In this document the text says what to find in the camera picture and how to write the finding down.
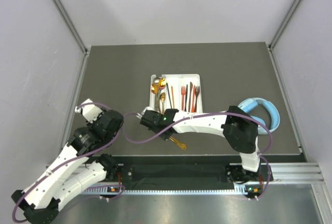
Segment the gold metal spoon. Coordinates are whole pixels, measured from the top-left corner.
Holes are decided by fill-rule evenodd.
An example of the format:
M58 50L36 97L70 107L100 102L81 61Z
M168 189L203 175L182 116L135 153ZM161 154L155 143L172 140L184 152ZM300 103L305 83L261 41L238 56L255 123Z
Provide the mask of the gold metal spoon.
M159 101L160 101L160 104L161 104L161 110L160 110L160 112L163 114L164 113L165 92L162 92L160 94Z

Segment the gold metal knife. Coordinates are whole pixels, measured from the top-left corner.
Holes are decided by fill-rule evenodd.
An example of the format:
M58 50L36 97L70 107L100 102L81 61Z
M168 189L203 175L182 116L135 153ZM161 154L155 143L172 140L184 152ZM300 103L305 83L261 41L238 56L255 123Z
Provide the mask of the gold metal knife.
M186 149L187 149L186 144L184 144L184 143L182 143L182 142L176 140L175 138L170 137L170 140L171 140L173 143L175 143L175 144L176 144L181 150L186 150Z

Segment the white divided utensil tray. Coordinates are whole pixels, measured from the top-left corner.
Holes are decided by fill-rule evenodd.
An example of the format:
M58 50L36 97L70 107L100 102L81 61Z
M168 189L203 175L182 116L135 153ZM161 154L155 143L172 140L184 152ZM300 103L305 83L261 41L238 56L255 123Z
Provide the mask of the white divided utensil tray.
M202 106L202 86L200 81L200 75L198 74L163 74L163 75L151 75L150 77L150 83L153 82L155 77L164 77L166 79L166 83L169 85L170 94L171 94L171 86L173 86L174 89L174 102L175 102L175 108L182 110L182 96L181 96L181 86L187 87L187 85L192 82L193 85L200 87L200 94L198 96L198 102L197 102L197 113L203 112L203 106ZM164 102L164 110L170 108L169 104L169 98L166 87L162 90L162 92L165 92L165 102ZM153 108L157 111L156 107L156 94L153 94L152 92L149 95L149 107Z

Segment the black chopstick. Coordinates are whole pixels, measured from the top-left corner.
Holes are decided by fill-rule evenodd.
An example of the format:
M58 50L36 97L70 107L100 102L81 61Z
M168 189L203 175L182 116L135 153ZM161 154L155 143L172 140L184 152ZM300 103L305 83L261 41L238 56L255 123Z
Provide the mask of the black chopstick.
M167 93L168 93L170 108L172 109L172 102L171 102L172 100L171 100L171 94L170 94L170 89L169 89L168 83L166 83L166 89L167 89Z

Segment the iridescent purple spoon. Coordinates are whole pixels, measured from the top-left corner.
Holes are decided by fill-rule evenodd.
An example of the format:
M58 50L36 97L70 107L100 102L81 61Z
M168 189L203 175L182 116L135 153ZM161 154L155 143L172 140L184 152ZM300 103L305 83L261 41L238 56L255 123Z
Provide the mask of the iridescent purple spoon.
M159 96L160 96L162 90L166 87L166 79L164 77L160 77L160 80L157 84L158 84L158 87L159 87L159 92L156 96L156 107L157 107L157 111L160 111Z

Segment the orange plastic knife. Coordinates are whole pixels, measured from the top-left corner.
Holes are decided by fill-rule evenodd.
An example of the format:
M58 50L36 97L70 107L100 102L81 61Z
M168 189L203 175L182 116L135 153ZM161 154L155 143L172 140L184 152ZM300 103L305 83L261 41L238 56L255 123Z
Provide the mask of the orange plastic knife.
M196 85L193 86L192 90L191 112L195 111L195 98L196 98Z

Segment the orange plastic fork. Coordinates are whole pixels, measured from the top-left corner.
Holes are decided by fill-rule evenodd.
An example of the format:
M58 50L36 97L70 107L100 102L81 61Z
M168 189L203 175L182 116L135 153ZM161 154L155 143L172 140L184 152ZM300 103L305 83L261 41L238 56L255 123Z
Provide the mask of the orange plastic fork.
M186 95L186 87L185 86L181 86L182 110L185 109L185 95Z

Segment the gold thin utensil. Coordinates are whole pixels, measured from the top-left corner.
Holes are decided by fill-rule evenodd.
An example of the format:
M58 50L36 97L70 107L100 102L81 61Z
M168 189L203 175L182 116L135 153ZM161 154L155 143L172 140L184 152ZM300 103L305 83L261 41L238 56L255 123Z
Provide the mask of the gold thin utensil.
M152 83L151 84L151 92L153 94L158 94L159 92L159 87L158 87L158 84L157 83Z

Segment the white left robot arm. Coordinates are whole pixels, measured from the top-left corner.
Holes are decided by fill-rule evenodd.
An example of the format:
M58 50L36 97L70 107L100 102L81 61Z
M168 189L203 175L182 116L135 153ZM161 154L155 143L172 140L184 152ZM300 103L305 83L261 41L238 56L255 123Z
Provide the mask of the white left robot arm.
M108 154L100 155L76 176L72 174L95 153L109 147L123 125L121 113L102 103L86 99L75 113L85 118L86 125L77 128L61 152L42 175L30 186L16 190L12 220L15 223L51 223L73 198L103 180L118 175L118 164Z

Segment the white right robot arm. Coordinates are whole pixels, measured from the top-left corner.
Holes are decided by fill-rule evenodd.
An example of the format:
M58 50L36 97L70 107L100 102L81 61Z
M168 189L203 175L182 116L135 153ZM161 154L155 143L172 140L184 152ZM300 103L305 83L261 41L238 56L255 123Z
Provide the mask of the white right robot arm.
M243 176L255 180L261 174L259 129L269 135L271 133L262 122L237 106L216 113L191 113L178 109L166 109L164 113L159 113L147 107L139 118L141 125L162 139L168 139L174 133L203 133L225 138L240 155Z

